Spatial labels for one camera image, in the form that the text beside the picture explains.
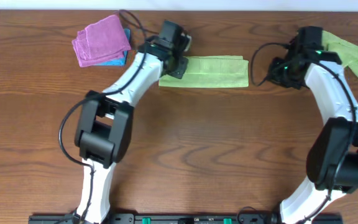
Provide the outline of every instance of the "pink cloth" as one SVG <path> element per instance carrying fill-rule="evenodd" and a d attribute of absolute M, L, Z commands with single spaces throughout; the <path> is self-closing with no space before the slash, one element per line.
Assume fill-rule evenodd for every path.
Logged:
<path fill-rule="evenodd" d="M 81 67 L 122 58 L 123 52 L 131 49 L 116 15 L 78 31 L 77 38 L 71 43 Z"/>

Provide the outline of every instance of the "wood surface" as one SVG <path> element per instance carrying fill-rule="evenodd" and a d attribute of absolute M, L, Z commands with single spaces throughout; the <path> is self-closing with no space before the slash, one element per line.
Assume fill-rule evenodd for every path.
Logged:
<path fill-rule="evenodd" d="M 80 68 L 71 40 L 112 11 L 0 11 L 0 223 L 66 213 L 80 202 L 83 168 L 62 154 L 58 126 L 88 90 L 101 91 L 120 67 Z M 188 30 L 187 55 L 243 55 L 288 42 L 302 26 L 323 26 L 358 45 L 358 13 L 135 12 L 150 30 L 163 19 Z M 136 33 L 133 44 L 139 43 Z M 278 47 L 255 62 L 261 80 Z M 358 79 L 346 72 L 358 99 Z M 68 151 L 79 112 L 64 132 Z M 114 173 L 111 204 L 139 213 L 271 210 L 305 178 L 306 155 L 323 127 L 311 92 L 259 88 L 176 89 L 157 85 L 135 110 L 132 142 Z M 358 191 L 334 202 L 358 223 Z"/>

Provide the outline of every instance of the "black mounting base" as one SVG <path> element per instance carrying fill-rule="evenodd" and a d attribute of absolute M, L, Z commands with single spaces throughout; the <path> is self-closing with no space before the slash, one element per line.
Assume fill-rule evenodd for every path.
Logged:
<path fill-rule="evenodd" d="M 242 213 L 239 216 L 243 224 L 272 224 L 266 222 L 263 217 L 267 212 Z M 32 215 L 29 224 L 55 224 L 62 218 L 70 215 Z M 235 215 L 134 215 L 130 213 L 118 213 L 111 215 L 103 224 L 240 224 Z M 320 214 L 312 224 L 343 224 L 340 215 Z"/>

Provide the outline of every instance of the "crumpled green cloth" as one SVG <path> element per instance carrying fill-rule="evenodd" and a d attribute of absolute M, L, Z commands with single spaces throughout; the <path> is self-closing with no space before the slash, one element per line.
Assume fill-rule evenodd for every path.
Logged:
<path fill-rule="evenodd" d="M 348 67 L 358 77 L 358 46 L 323 31 L 323 46 L 325 50 L 336 52 L 342 60 L 342 66 Z"/>
<path fill-rule="evenodd" d="M 160 86 L 182 88 L 237 88 L 248 86 L 248 61 L 242 56 L 187 57 L 182 79 L 164 75 Z"/>

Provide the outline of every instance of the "light green towel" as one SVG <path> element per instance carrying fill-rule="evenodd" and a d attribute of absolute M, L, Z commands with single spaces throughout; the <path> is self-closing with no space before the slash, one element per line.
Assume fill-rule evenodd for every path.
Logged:
<path fill-rule="evenodd" d="M 342 66 L 353 71 L 358 77 L 358 46 L 335 36 L 334 34 L 323 31 L 323 46 L 325 50 L 337 52 L 342 60 Z"/>
<path fill-rule="evenodd" d="M 160 86 L 182 88 L 235 88 L 248 86 L 248 61 L 242 56 L 188 57 L 182 79 L 164 75 Z"/>

